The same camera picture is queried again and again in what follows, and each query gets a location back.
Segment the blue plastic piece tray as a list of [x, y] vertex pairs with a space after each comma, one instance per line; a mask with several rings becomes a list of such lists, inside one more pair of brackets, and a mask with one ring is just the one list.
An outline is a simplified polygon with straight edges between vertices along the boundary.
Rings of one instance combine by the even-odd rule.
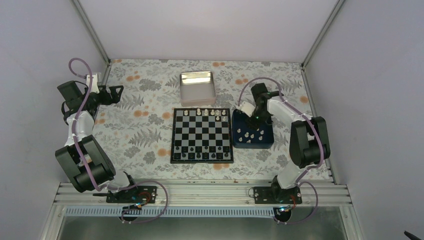
[[236, 109], [231, 116], [232, 143], [238, 149], [270, 149], [274, 144], [273, 121], [269, 117], [257, 129], [248, 126], [248, 115]]

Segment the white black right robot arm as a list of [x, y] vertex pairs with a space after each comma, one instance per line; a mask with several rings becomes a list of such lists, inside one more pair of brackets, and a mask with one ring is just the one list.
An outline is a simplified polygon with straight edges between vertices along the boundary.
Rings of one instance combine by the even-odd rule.
[[274, 177], [270, 187], [272, 200], [282, 204], [296, 195], [294, 189], [301, 186], [306, 173], [320, 167], [330, 156], [326, 121], [323, 117], [302, 113], [285, 100], [280, 91], [268, 91], [264, 83], [255, 84], [251, 93], [255, 107], [248, 114], [248, 127], [257, 129], [272, 116], [290, 124], [291, 161]]

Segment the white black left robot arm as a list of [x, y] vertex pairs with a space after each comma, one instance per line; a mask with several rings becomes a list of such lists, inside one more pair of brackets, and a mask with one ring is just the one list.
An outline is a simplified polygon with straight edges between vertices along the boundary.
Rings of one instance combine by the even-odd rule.
[[116, 171], [93, 135], [98, 107], [117, 104], [124, 86], [100, 85], [98, 92], [86, 97], [77, 84], [68, 81], [57, 88], [64, 98], [61, 111], [68, 125], [68, 138], [64, 147], [55, 151], [55, 158], [78, 192], [108, 189], [119, 192], [124, 201], [134, 202], [140, 191], [133, 185], [134, 179], [124, 171]]

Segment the black silver chess board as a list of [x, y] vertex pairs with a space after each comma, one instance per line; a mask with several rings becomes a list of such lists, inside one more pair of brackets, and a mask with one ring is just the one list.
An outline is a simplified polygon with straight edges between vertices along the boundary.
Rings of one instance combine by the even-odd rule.
[[[173, 126], [171, 139], [171, 164], [232, 164], [234, 162], [231, 117], [229, 108], [207, 108], [208, 116], [204, 116], [204, 109], [200, 108], [201, 115], [197, 115], [198, 108], [175, 108], [173, 110]], [[216, 121], [215, 115], [210, 115], [211, 110], [220, 111], [220, 120]], [[205, 159], [205, 160], [177, 160], [173, 158], [173, 151], [178, 146], [228, 146], [231, 148], [231, 159]]]

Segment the black chess piece row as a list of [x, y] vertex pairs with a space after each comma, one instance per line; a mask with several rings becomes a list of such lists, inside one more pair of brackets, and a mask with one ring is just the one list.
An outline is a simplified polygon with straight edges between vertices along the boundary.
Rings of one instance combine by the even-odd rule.
[[229, 146], [175, 146], [172, 156], [175, 160], [229, 160]]

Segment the floral patterned table mat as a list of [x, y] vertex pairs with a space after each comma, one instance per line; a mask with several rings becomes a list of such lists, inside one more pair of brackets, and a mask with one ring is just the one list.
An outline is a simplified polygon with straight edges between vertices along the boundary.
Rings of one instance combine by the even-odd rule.
[[[298, 63], [114, 59], [109, 86], [124, 87], [116, 104], [101, 106], [93, 133], [117, 170], [140, 179], [270, 180], [291, 162], [290, 126], [272, 118], [268, 149], [232, 143], [265, 142], [265, 129], [232, 128], [238, 100], [252, 103], [252, 79], [310, 114]], [[215, 103], [183, 110], [180, 75], [210, 71]]]

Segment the pink metal tin box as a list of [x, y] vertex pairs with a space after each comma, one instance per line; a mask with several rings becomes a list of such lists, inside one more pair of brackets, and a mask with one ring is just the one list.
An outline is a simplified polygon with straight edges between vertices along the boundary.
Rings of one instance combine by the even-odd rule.
[[179, 75], [180, 104], [183, 107], [214, 105], [217, 99], [211, 71], [182, 72]]

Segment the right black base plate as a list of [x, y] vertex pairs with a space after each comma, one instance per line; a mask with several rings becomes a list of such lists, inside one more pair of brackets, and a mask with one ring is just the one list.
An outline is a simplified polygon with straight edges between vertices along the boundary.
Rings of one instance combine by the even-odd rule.
[[299, 187], [282, 189], [279, 186], [256, 186], [253, 187], [255, 204], [302, 204], [302, 194]]

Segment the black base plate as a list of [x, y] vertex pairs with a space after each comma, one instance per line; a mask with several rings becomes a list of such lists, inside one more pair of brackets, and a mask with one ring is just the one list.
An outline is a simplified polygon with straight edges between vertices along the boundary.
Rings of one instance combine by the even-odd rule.
[[117, 193], [108, 192], [107, 203], [119, 204], [154, 204], [156, 201], [156, 186], [137, 186], [129, 190], [122, 190]]
[[253, 187], [255, 204], [302, 204], [302, 194], [299, 187], [282, 189], [279, 186], [256, 186]]

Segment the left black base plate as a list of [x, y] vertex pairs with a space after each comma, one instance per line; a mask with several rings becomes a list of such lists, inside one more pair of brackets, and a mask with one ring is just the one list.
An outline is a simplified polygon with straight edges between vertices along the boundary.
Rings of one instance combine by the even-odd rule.
[[154, 204], [156, 201], [156, 186], [137, 186], [129, 190], [122, 190], [117, 193], [108, 192], [107, 203], [119, 204]]

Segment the aluminium rail frame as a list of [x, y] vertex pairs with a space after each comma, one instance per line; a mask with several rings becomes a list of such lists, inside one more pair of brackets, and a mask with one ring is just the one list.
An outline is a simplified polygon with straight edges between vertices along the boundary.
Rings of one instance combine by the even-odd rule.
[[[163, 206], [168, 193], [171, 207], [253, 207], [253, 187], [269, 186], [267, 180], [256, 181], [187, 181], [164, 180], [164, 189], [157, 189], [154, 206]], [[350, 207], [352, 200], [346, 185], [331, 181], [313, 181], [320, 207]], [[106, 205], [106, 197], [95, 196], [93, 191], [80, 193], [69, 183], [61, 183], [53, 200], [54, 205]]]

